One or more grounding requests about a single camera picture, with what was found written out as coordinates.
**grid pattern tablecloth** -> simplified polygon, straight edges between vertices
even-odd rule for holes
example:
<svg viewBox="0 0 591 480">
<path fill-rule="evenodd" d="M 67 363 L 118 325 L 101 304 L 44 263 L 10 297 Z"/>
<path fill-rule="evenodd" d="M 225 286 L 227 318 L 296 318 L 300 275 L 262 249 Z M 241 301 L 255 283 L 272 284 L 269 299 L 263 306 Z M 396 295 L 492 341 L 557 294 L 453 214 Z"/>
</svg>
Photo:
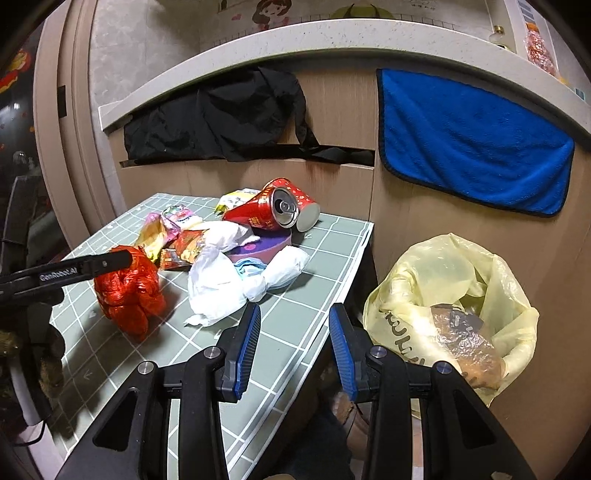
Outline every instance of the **grid pattern tablecloth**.
<svg viewBox="0 0 591 480">
<path fill-rule="evenodd" d="M 182 203 L 213 219 L 217 199 L 155 194 L 113 220 L 75 248 L 69 257 L 106 252 L 136 240 L 146 215 Z M 245 478 L 271 441 L 328 336 L 330 305 L 344 301 L 373 225 L 322 214 L 316 226 L 293 244 L 311 260 L 288 287 L 259 303 L 262 328 L 251 380 L 241 401 L 220 404 L 223 443 L 231 480 Z M 66 386 L 49 422 L 62 457 L 72 451 L 90 422 L 129 373 L 143 360 L 171 365 L 214 345 L 222 330 L 236 325 L 241 312 L 211 327 L 184 326 L 193 314 L 187 296 L 188 272 L 159 273 L 167 310 L 152 319 L 146 340 L 136 343 L 101 312 L 92 282 L 65 287 L 51 322 L 66 341 Z M 178 401 L 173 401 L 168 443 L 168 477 L 176 479 Z"/>
</svg>

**soda can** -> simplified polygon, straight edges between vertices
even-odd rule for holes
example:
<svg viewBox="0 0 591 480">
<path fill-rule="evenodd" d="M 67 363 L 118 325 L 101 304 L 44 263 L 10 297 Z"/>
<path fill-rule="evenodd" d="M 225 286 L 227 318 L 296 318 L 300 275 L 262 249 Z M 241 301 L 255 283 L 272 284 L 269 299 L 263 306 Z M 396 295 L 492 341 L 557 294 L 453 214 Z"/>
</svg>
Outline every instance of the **soda can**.
<svg viewBox="0 0 591 480">
<path fill-rule="evenodd" d="M 318 205 L 314 200 L 302 192 L 288 179 L 278 178 L 271 180 L 268 184 L 275 187 L 285 188 L 294 195 L 299 212 L 297 220 L 295 221 L 295 228 L 299 232 L 307 232 L 316 224 L 318 218 L 320 217 L 320 205 Z"/>
<path fill-rule="evenodd" d="M 294 195 L 283 187 L 266 185 L 248 202 L 228 210 L 223 220 L 265 230 L 291 228 L 298 217 Z"/>
</svg>

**crumpled red bag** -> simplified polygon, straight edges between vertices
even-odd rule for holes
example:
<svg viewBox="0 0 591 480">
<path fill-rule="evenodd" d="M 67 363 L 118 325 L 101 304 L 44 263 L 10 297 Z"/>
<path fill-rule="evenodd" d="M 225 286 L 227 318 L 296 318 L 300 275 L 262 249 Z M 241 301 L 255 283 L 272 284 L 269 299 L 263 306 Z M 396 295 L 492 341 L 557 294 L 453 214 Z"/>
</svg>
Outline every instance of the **crumpled red bag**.
<svg viewBox="0 0 591 480">
<path fill-rule="evenodd" d="M 111 252 L 128 250 L 129 268 L 95 278 L 95 292 L 100 308 L 125 333 L 143 340 L 148 333 L 148 316 L 159 315 L 166 308 L 160 293 L 158 268 L 141 247 L 118 245 Z"/>
</svg>

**yellow trash bag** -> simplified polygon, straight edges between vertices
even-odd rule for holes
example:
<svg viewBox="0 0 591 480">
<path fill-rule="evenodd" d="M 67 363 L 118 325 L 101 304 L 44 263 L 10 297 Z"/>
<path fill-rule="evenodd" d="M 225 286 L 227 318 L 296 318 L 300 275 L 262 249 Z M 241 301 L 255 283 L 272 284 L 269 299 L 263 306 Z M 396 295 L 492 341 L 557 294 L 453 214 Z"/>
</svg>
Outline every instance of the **yellow trash bag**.
<svg viewBox="0 0 591 480">
<path fill-rule="evenodd" d="M 533 357 L 538 316 L 501 257 L 450 233 L 398 259 L 363 326 L 409 362 L 450 362 L 489 406 Z"/>
</svg>

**white tissue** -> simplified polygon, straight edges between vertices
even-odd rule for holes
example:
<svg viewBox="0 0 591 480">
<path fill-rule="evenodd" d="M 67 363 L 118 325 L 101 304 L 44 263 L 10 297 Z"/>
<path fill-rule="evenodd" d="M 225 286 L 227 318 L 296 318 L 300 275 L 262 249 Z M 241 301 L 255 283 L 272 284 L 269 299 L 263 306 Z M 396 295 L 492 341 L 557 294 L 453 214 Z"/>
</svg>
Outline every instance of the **white tissue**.
<svg viewBox="0 0 591 480">
<path fill-rule="evenodd" d="M 256 242 L 260 238 L 252 233 L 249 226 L 224 220 L 202 222 L 191 230 L 207 230 L 203 234 L 205 245 L 215 247 L 221 252 L 229 252 L 234 247 Z"/>
<path fill-rule="evenodd" d="M 207 327 L 239 310 L 247 300 L 260 301 L 267 290 L 296 278 L 309 260 L 300 248 L 287 246 L 262 273 L 241 279 L 227 256 L 206 245 L 189 271 L 189 304 L 195 315 L 185 324 Z"/>
</svg>

